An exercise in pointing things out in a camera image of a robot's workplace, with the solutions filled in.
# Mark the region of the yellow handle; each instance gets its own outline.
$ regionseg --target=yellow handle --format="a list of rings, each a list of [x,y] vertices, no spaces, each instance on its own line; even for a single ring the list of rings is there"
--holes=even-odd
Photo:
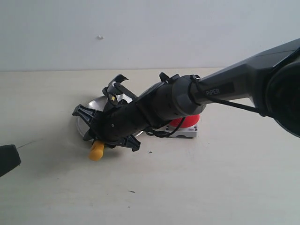
[[[104,151],[104,142],[94,141],[92,148],[90,149],[89,159],[92,161],[98,161],[102,158]]]

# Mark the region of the metal bowl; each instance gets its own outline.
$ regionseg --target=metal bowl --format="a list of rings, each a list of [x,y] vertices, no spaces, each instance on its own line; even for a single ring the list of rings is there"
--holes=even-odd
[[[86,105],[86,107],[102,111],[104,109],[104,106],[105,106],[106,102],[107,102],[106,97],[101,96],[101,97],[95,98],[94,100],[91,100]],[[78,130],[78,132],[80,133],[80,135],[82,137],[89,130],[89,126],[80,117],[76,118],[76,127],[77,127],[77,130]],[[142,131],[134,133],[134,136],[137,137],[141,133],[142,133]]]

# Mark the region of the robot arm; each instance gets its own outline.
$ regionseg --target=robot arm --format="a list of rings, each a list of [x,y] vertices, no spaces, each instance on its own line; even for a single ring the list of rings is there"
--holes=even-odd
[[[171,120],[201,113],[207,104],[250,98],[261,115],[273,117],[284,129],[300,137],[300,39],[261,52],[203,79],[196,75],[159,75],[156,83],[136,97],[117,76],[104,94],[110,107],[103,112],[78,105],[73,115],[90,127],[85,140],[138,150],[133,133],[161,128]],[[117,96],[129,93],[130,103]]]

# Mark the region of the white table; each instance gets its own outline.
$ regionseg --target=white table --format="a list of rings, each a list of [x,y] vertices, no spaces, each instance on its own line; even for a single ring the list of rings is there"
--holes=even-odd
[[[0,73],[0,145],[22,146],[0,178],[0,224],[298,225],[300,139],[255,113],[211,104],[196,139],[142,135],[137,152],[88,159],[71,113],[115,75],[139,95],[161,71],[216,70]]]

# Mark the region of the wire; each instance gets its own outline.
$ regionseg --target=wire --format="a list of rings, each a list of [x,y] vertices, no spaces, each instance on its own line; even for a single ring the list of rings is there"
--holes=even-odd
[[[172,131],[172,132],[166,132],[166,131],[156,131],[152,128],[146,128],[144,131],[147,135],[149,136],[156,136],[156,137],[170,137],[172,134],[174,134],[180,127],[181,125],[183,124],[183,121],[185,120],[186,118],[183,117],[180,121],[180,123],[177,125],[177,127]]]
[[[204,91],[201,89],[200,85],[199,85],[200,78],[196,78],[194,75],[191,75],[191,80],[193,81],[193,83],[195,83],[197,91],[200,94],[202,94],[202,96],[204,98],[208,99],[209,101],[212,101],[212,102],[215,102],[215,103],[219,103],[219,104],[222,104],[222,105],[227,105],[227,106],[231,106],[231,107],[243,109],[243,110],[247,110],[247,111],[251,111],[251,112],[254,112],[254,113],[259,113],[262,116],[269,116],[271,118],[274,118],[274,115],[272,113],[267,112],[267,111],[262,110],[262,109],[258,109],[258,108],[251,107],[251,106],[248,106],[248,105],[242,105],[242,104],[239,104],[239,103],[229,102],[229,101],[221,100],[221,99],[214,98],[214,97],[211,97],[211,96],[207,96],[204,93]]]

